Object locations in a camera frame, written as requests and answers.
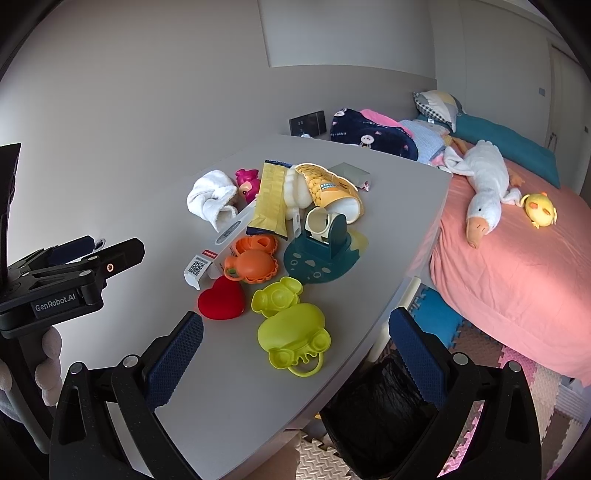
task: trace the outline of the plaid pillow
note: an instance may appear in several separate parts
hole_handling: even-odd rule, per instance
[[[456,131],[456,117],[463,112],[462,104],[452,95],[438,90],[413,93],[414,103],[419,112],[448,125],[452,132]]]

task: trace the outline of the white table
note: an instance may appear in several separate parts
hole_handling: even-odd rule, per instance
[[[304,426],[359,365],[410,277],[428,260],[451,178],[367,148],[280,135],[207,170],[218,168],[233,178],[239,168],[262,170],[265,159],[325,167],[345,161],[370,172],[371,191],[361,192],[365,214],[353,225],[369,246],[343,277],[304,288],[302,301],[322,309],[332,337],[324,366],[310,378],[269,364],[256,341],[262,316],[248,310],[227,322],[204,321],[201,347],[171,401],[156,411],[204,480],[241,478],[253,470],[281,446],[273,442],[278,435]],[[103,310],[60,325],[64,369],[74,361],[85,361],[89,368],[115,365],[129,353],[141,353],[193,309],[198,292],[184,282],[183,270],[215,231],[189,213],[186,196],[204,173],[147,193],[140,209],[105,229],[109,245],[138,237],[146,256],[109,280]],[[116,412],[115,423],[132,464],[146,471]]]

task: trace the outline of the white towel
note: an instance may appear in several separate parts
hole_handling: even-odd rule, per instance
[[[285,173],[285,182],[283,183],[283,199],[287,210],[285,219],[292,220],[300,209],[305,209],[312,203],[312,195],[308,189],[306,178],[296,171],[296,166],[292,166]]]
[[[189,212],[219,228],[236,216],[236,207],[229,205],[238,188],[220,170],[212,170],[198,179],[187,197]]]

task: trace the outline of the red heart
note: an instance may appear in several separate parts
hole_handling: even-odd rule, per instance
[[[240,282],[219,277],[197,299],[199,311],[212,320],[230,320],[244,312],[246,300]]]

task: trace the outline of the blue gripper pad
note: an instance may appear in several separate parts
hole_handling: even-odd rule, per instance
[[[47,261],[54,267],[65,265],[76,258],[91,254],[94,249],[95,241],[93,238],[91,236],[83,236],[77,240],[72,240],[66,244],[54,247]]]
[[[447,400],[445,375],[423,343],[420,336],[422,330],[402,308],[390,313],[389,330],[390,337],[423,400],[441,410]]]
[[[193,313],[146,377],[145,400],[150,411],[166,405],[203,340],[203,321]]]

